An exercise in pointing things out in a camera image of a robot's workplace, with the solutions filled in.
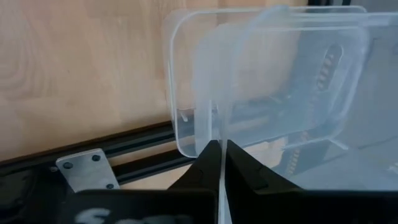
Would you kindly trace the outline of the silver metal bracket plate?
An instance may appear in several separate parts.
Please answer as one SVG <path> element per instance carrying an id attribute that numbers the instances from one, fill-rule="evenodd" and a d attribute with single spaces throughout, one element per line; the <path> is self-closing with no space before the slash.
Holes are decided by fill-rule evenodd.
<path id="1" fill-rule="evenodd" d="M 112 167 L 100 148 L 60 157 L 55 164 L 74 192 L 120 189 Z"/>

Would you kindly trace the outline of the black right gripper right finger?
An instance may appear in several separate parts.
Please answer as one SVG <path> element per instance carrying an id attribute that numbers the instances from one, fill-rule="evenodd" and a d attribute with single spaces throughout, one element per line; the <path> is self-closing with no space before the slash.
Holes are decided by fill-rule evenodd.
<path id="1" fill-rule="evenodd" d="M 228 141 L 232 224 L 398 224 L 398 192 L 305 190 Z"/>

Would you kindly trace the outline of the clear plastic basket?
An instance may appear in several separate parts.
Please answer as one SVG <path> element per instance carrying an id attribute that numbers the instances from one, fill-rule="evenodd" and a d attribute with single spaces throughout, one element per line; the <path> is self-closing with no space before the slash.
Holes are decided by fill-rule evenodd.
<path id="1" fill-rule="evenodd" d="M 176 9 L 162 26 L 177 147 L 332 138 L 352 101 L 368 37 L 361 6 Z"/>
<path id="2" fill-rule="evenodd" d="M 340 131 L 287 149 L 284 141 L 241 147 L 262 165 L 305 190 L 398 192 L 398 12 L 367 12 L 361 73 Z M 232 224 L 222 150 L 220 224 Z"/>

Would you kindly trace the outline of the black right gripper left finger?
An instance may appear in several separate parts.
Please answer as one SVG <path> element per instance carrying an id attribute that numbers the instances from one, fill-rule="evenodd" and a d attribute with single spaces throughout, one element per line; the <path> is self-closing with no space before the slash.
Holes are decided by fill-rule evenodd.
<path id="1" fill-rule="evenodd" d="M 166 190 L 84 190 L 67 198 L 58 224 L 217 224 L 221 146 L 210 141 Z"/>

